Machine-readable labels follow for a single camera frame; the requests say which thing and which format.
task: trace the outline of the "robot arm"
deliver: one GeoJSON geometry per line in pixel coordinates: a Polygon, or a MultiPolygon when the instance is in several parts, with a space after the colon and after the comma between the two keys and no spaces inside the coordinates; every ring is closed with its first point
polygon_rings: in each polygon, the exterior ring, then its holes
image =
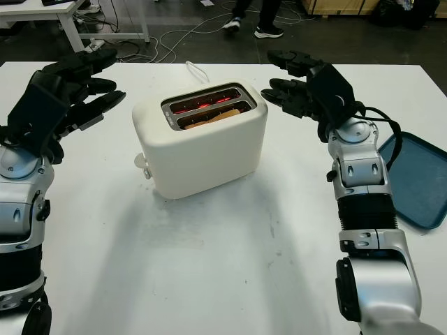
{"type": "Polygon", "coordinates": [[[45,193],[62,162],[63,136],[103,119],[125,93],[91,78],[116,61],[116,50],[78,52],[33,74],[0,127],[0,334],[47,335],[51,308],[41,271],[45,193]],[[92,94],[102,94],[90,103],[92,94]]]}
{"type": "Polygon", "coordinates": [[[358,322],[363,335],[440,335],[419,320],[420,289],[405,233],[397,228],[388,170],[402,143],[396,141],[388,164],[376,145],[379,132],[373,121],[387,121],[397,133],[398,124],[356,102],[351,85],[331,64],[300,52],[272,51],[268,56],[289,74],[306,76],[307,82],[272,79],[272,89],[262,95],[289,114],[316,120],[318,136],[328,143],[334,160],[327,179],[342,222],[340,248],[348,254],[337,262],[341,314],[358,322]],[[366,110],[386,119],[367,118],[366,110]]]}

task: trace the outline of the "plastic tray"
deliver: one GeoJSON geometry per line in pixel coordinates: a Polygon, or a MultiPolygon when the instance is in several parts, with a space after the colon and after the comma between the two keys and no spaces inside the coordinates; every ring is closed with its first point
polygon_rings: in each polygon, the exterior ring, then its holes
{"type": "MultiPolygon", "coordinates": [[[[447,213],[447,153],[440,148],[402,132],[400,155],[389,172],[397,213],[410,224],[433,229],[447,213]]],[[[388,161],[395,137],[379,149],[388,161]]]]}

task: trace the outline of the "table surface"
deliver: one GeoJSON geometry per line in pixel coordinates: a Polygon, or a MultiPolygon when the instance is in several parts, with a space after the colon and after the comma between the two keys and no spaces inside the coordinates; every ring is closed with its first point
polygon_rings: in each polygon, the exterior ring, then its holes
{"type": "MultiPolygon", "coordinates": [[[[43,63],[6,63],[0,122],[43,63]]],[[[256,89],[287,73],[270,65],[203,65],[211,80],[256,89]]],[[[340,65],[356,98],[405,131],[447,150],[447,98],[419,66],[340,65]]],[[[183,64],[116,64],[126,99],[105,120],[63,140],[47,193],[43,268],[52,334],[358,334],[339,314],[337,204],[332,161],[316,123],[269,104],[261,163],[246,177],[165,200],[133,164],[132,107],[159,91],[196,85],[183,64]]],[[[379,124],[382,143],[390,130],[379,124]]],[[[421,319],[447,333],[446,225],[400,223],[423,294],[421,319]]]]}
{"type": "Polygon", "coordinates": [[[44,6],[42,0],[25,0],[25,2],[17,3],[15,5],[1,5],[0,16],[68,13],[75,5],[76,2],[72,1],[52,6],[44,6]]]}

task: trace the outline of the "desk leg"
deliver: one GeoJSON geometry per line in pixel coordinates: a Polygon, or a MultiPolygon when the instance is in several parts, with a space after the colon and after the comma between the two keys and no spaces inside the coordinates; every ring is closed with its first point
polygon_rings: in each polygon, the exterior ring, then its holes
{"type": "Polygon", "coordinates": [[[140,16],[140,25],[142,29],[142,35],[145,37],[145,42],[150,42],[149,38],[149,32],[147,30],[147,23],[146,23],[146,15],[143,8],[142,0],[138,0],[138,4],[140,6],[140,10],[138,11],[138,15],[140,16]]]}
{"type": "Polygon", "coordinates": [[[85,47],[82,44],[78,30],[76,29],[75,23],[73,22],[71,16],[65,14],[58,14],[57,17],[61,22],[62,28],[64,28],[65,34],[67,35],[73,50],[75,52],[83,51],[85,47]]]}

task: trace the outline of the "wooden crate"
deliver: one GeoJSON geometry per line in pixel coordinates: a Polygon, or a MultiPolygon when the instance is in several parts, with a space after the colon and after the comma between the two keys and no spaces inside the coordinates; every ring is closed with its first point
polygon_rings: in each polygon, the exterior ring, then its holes
{"type": "Polygon", "coordinates": [[[358,15],[363,0],[316,0],[315,15],[358,15]]]}
{"type": "Polygon", "coordinates": [[[379,0],[365,0],[360,15],[369,15],[376,8],[379,0]]]}
{"type": "MultiPolygon", "coordinates": [[[[310,15],[369,15],[379,0],[302,0],[310,15]]],[[[441,0],[436,18],[447,18],[447,0],[441,0]]]]}
{"type": "Polygon", "coordinates": [[[441,1],[434,16],[440,19],[447,19],[447,1],[441,1]]]}

